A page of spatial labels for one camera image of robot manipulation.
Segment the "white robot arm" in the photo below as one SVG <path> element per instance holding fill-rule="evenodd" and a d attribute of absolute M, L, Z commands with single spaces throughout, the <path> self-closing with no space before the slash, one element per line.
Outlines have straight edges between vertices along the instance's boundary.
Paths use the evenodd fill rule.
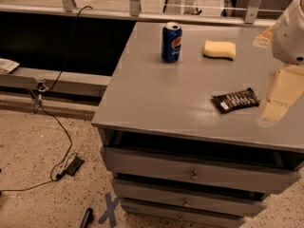
<path fill-rule="evenodd" d="M 304 64 L 304 0 L 293 0 L 277 19 L 272 50 L 285 64 Z"/>

